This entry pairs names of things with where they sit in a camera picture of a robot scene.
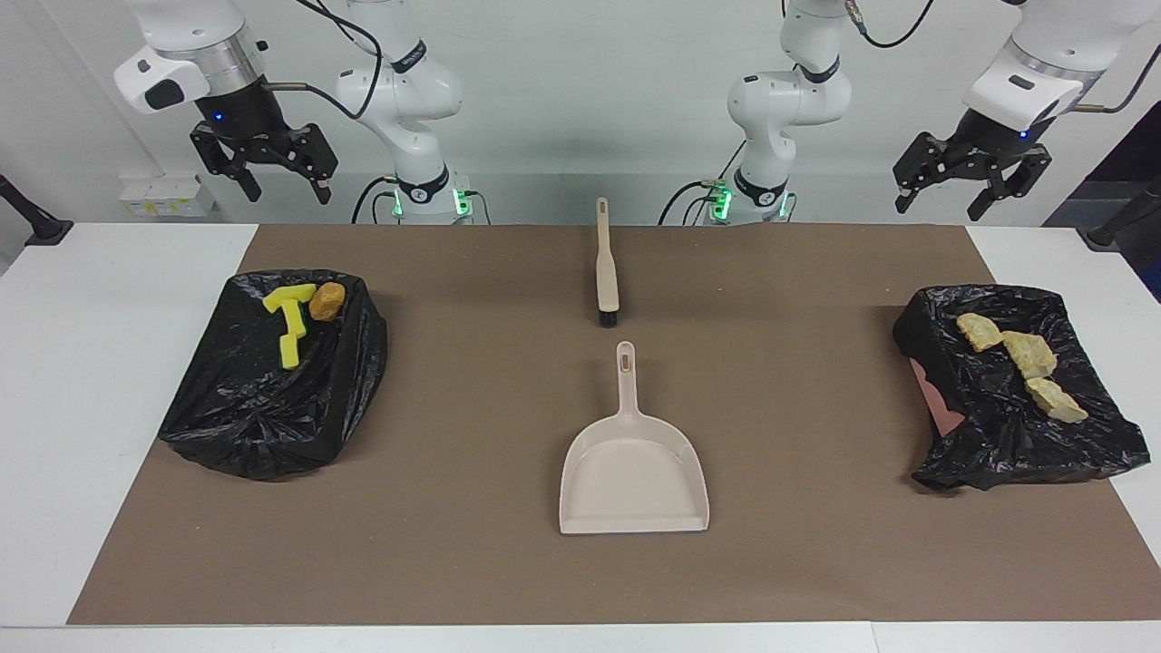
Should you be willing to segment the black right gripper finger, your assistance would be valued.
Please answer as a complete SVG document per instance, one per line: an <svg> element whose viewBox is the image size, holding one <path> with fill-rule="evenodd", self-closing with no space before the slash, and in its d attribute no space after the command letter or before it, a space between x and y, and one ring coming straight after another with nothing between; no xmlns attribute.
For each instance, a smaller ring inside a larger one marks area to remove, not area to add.
<svg viewBox="0 0 1161 653"><path fill-rule="evenodd" d="M200 156L208 173L211 175L225 175L237 182L244 191L248 202L257 202L261 198L262 191L253 173L248 170L248 162L241 155L228 156L228 152L219 144L219 137L209 125L195 125L190 132L192 146Z"/></svg>
<svg viewBox="0 0 1161 653"><path fill-rule="evenodd" d="M320 204L329 204L332 198L330 182L336 177L337 156L327 137L313 123L308 123L291 132L293 170L308 182Z"/></svg>

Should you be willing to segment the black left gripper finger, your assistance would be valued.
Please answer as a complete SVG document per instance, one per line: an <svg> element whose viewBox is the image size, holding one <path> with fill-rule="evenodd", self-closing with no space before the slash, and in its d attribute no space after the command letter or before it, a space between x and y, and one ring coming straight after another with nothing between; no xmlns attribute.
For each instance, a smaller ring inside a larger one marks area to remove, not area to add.
<svg viewBox="0 0 1161 653"><path fill-rule="evenodd" d="M906 214L920 191L949 180L949 141L936 138L931 132L920 132L893 165L897 186L894 207L899 214Z"/></svg>
<svg viewBox="0 0 1161 653"><path fill-rule="evenodd" d="M1052 162L1045 146L1032 146L1016 157L996 157L981 151L971 155L969 172L981 174L985 181L985 189L967 208L971 222L979 222L991 206L1007 198L1025 198Z"/></svg>

